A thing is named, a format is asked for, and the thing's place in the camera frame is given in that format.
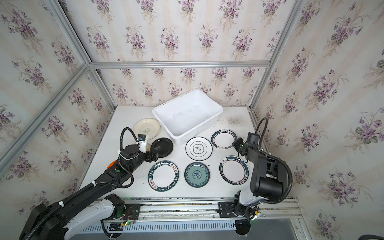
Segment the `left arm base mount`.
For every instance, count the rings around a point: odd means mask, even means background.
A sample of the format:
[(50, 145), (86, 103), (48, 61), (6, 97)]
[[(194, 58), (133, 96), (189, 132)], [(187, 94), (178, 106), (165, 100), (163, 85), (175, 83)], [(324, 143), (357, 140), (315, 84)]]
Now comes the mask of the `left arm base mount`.
[[(125, 204), (116, 194), (108, 195), (104, 198), (107, 203), (112, 204), (112, 213), (106, 219), (101, 220), (101, 226), (103, 233), (109, 238), (109, 240), (117, 240), (123, 233), (117, 233), (117, 231), (123, 231), (127, 225), (132, 225), (135, 220), (139, 219), (140, 204)], [(108, 227), (105, 224), (106, 220), (121, 221), (120, 224), (110, 224)]]

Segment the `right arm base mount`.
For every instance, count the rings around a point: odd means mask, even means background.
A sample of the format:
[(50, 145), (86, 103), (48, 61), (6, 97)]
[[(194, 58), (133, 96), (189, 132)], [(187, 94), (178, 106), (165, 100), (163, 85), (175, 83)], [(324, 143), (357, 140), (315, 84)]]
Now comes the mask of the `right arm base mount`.
[(263, 197), (256, 197), (251, 192), (238, 191), (230, 202), (219, 202), (217, 214), (220, 218), (241, 218), (235, 221), (235, 232), (240, 236), (246, 236), (251, 231), (251, 220), (259, 212), (259, 204)]

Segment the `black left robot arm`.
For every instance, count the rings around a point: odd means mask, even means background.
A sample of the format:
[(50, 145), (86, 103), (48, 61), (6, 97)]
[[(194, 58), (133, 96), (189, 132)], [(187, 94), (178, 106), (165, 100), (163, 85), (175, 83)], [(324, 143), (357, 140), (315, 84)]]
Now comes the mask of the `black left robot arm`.
[(125, 202), (113, 193), (134, 183), (133, 172), (143, 162), (158, 160), (159, 148), (148, 152), (139, 144), (120, 149), (118, 159), (98, 178), (70, 196), (49, 206), (36, 206), (22, 230), (21, 240), (69, 240), (97, 221), (120, 219)]

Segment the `green red rimmed plate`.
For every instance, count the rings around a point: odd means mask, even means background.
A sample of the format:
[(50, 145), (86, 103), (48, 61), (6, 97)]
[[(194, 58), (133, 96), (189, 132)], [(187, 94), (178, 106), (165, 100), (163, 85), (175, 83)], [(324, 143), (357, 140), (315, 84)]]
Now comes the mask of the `green red rimmed plate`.
[(211, 136), (212, 145), (221, 150), (230, 149), (238, 139), (236, 133), (230, 129), (221, 129), (214, 132)]
[(244, 184), (249, 178), (247, 164), (235, 156), (221, 159), (219, 173), (225, 182), (235, 186)]

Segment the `cream bear plate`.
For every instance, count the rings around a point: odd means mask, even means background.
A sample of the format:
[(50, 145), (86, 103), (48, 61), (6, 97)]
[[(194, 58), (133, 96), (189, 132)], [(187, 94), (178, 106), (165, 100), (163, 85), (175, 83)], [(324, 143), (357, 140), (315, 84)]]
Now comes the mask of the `cream bear plate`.
[(133, 132), (136, 135), (146, 135), (147, 140), (152, 140), (160, 133), (161, 128), (160, 123), (156, 119), (146, 118), (138, 121), (134, 125)]

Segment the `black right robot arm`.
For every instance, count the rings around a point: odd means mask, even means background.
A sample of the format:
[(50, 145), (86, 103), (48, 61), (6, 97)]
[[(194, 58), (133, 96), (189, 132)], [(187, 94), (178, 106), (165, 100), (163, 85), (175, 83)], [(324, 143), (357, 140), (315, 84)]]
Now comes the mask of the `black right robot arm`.
[(234, 197), (234, 207), (254, 207), (259, 204), (278, 204), (285, 200), (293, 186), (293, 174), (282, 159), (262, 149), (262, 141), (267, 131), (268, 118), (262, 118), (254, 133), (247, 139), (234, 143), (237, 153), (254, 165), (250, 190), (239, 191)]

